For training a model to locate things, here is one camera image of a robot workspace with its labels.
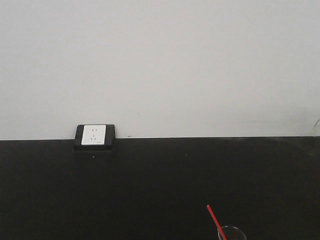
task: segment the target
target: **power outlet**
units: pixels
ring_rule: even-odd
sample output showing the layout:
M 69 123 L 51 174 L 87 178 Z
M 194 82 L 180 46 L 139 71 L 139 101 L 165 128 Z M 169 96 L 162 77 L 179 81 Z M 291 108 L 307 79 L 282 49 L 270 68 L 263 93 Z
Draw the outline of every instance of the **power outlet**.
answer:
M 104 145 L 106 125 L 84 125 L 81 145 Z
M 73 149 L 75 151 L 112 151 L 116 142 L 115 125 L 78 125 Z

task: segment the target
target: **red straw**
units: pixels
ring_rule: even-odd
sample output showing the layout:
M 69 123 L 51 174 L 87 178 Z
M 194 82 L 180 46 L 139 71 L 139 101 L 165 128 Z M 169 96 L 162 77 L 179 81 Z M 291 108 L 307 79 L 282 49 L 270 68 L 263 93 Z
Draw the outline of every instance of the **red straw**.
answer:
M 218 219 L 215 216 L 214 212 L 212 211 L 210 205 L 207 205 L 206 208 L 208 209 L 208 211 L 209 211 L 209 213 L 210 213 L 210 215 L 211 215 L 216 227 L 218 228 L 218 231 L 221 233 L 223 240 L 227 240 L 226 235 L 224 234 L 224 231 L 222 231 L 222 228 L 221 228 L 221 226 L 220 226 L 220 224 L 218 222 Z

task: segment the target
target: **cup rim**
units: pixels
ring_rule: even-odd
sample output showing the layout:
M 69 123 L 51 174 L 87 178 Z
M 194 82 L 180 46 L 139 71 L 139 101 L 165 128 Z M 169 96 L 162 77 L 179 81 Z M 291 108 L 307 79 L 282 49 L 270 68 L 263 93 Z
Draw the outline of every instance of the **cup rim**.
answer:
M 240 228 L 238 228 L 238 227 L 236 227 L 236 226 L 232 226 L 232 225 L 226 225 L 226 226 L 222 226 L 221 227 L 222 229 L 226 229 L 226 228 L 230 228 L 230 229 L 235 229 L 235 230 L 237 230 L 237 231 L 239 231 L 244 237 L 245 237 L 245 239 L 247 239 L 247 236 L 245 235 L 245 233 L 240 229 Z

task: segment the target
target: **clear plastic cup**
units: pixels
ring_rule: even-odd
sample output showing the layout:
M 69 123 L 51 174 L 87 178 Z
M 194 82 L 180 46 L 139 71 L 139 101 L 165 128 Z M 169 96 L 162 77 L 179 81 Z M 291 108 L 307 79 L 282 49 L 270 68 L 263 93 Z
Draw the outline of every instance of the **clear plastic cup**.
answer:
M 235 226 L 223 226 L 222 231 L 227 240 L 247 240 L 247 237 L 244 234 L 244 232 Z M 218 230 L 218 237 L 219 237 L 219 240 L 224 240 L 219 230 Z

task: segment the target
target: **black table surface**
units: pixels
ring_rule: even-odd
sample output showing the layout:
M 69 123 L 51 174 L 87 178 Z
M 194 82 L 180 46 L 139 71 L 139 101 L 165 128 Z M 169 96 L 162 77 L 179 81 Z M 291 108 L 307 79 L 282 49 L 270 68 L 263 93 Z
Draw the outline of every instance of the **black table surface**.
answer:
M 320 239 L 320 138 L 0 141 L 0 239 Z

